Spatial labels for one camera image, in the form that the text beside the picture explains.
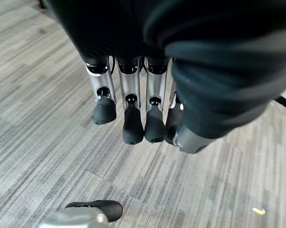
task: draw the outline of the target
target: black rubber fingertip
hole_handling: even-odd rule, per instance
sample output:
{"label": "black rubber fingertip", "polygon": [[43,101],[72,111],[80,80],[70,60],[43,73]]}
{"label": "black rubber fingertip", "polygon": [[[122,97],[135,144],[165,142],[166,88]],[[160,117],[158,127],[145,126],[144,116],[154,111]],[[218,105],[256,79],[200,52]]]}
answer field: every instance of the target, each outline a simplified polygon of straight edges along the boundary
{"label": "black rubber fingertip", "polygon": [[139,109],[130,104],[125,110],[125,122],[123,127],[123,139],[126,144],[135,145],[144,138],[144,129]]}
{"label": "black rubber fingertip", "polygon": [[168,110],[168,116],[165,125],[165,140],[169,144],[173,144],[173,138],[177,131],[177,127],[182,118],[183,111],[180,103],[176,103],[174,108]]}
{"label": "black rubber fingertip", "polygon": [[97,125],[106,124],[116,119],[115,103],[107,97],[98,100],[92,118]]}
{"label": "black rubber fingertip", "polygon": [[155,105],[147,112],[145,125],[145,139],[151,143],[158,143],[164,140],[165,126],[163,113]]}

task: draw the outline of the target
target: gray carpet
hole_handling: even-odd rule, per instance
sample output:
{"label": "gray carpet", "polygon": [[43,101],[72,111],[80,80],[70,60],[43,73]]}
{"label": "gray carpet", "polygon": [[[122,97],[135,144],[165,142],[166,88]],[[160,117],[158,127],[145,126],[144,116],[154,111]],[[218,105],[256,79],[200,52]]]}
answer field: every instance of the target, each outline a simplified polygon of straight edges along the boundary
{"label": "gray carpet", "polygon": [[34,228],[69,202],[96,199],[123,204],[116,228],[286,228],[284,107],[272,102],[197,155],[125,145],[117,71],[118,118],[96,126],[79,55],[34,7],[0,0],[0,228]]}

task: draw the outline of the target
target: black sleeve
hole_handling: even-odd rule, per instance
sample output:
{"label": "black sleeve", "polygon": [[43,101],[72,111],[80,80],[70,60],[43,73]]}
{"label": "black sleeve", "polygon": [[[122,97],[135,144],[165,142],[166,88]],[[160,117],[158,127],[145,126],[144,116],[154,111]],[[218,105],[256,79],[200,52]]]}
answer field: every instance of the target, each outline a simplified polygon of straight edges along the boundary
{"label": "black sleeve", "polygon": [[286,88],[286,0],[179,2],[150,14],[145,39],[175,58],[183,123],[219,138],[257,118]]}

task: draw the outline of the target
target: small debris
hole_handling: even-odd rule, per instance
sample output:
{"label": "small debris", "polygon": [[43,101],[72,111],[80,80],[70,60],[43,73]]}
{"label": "small debris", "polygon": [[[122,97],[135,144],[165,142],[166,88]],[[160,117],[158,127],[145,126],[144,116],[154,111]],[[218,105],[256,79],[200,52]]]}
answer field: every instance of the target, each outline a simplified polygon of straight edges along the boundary
{"label": "small debris", "polygon": [[257,208],[253,208],[252,210],[253,210],[254,212],[258,213],[259,215],[265,215],[265,214],[266,214],[264,208],[262,208],[262,210],[257,209]]}

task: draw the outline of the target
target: silver metal part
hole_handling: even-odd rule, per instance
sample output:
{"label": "silver metal part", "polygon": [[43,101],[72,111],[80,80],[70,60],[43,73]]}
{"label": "silver metal part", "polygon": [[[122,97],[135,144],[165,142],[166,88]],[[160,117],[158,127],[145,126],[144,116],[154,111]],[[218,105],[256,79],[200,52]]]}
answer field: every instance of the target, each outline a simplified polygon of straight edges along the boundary
{"label": "silver metal part", "polygon": [[156,75],[151,72],[147,72],[147,88],[146,88],[146,112],[152,108],[150,99],[152,97],[158,97],[161,99],[159,109],[163,111],[165,100],[167,71],[161,75]]}
{"label": "silver metal part", "polygon": [[180,151],[186,153],[197,153],[213,141],[215,141],[215,139],[207,139],[198,136],[183,124],[177,130],[173,139],[173,144]]}
{"label": "silver metal part", "polygon": [[120,71],[120,88],[122,91],[122,100],[123,106],[126,110],[128,108],[128,102],[126,102],[126,96],[133,94],[137,97],[137,102],[135,106],[140,109],[141,108],[141,100],[140,100],[140,87],[139,87],[139,70],[137,69],[135,73],[125,74]]}
{"label": "silver metal part", "polygon": [[50,214],[39,228],[109,228],[109,223],[101,210],[79,207]]}
{"label": "silver metal part", "polygon": [[98,96],[97,94],[98,89],[105,87],[105,88],[108,88],[110,91],[110,94],[107,97],[110,98],[112,101],[114,101],[114,103],[116,104],[114,85],[113,85],[113,81],[111,77],[109,63],[107,64],[107,71],[103,74],[92,73],[88,68],[89,64],[85,64],[85,67],[90,77],[90,81],[91,81],[91,85],[92,85],[92,89],[93,89],[94,97],[96,101],[101,98],[101,96]]}
{"label": "silver metal part", "polygon": [[176,83],[175,80],[172,81],[172,86],[170,90],[170,96],[169,96],[169,108],[174,108],[176,104]]}

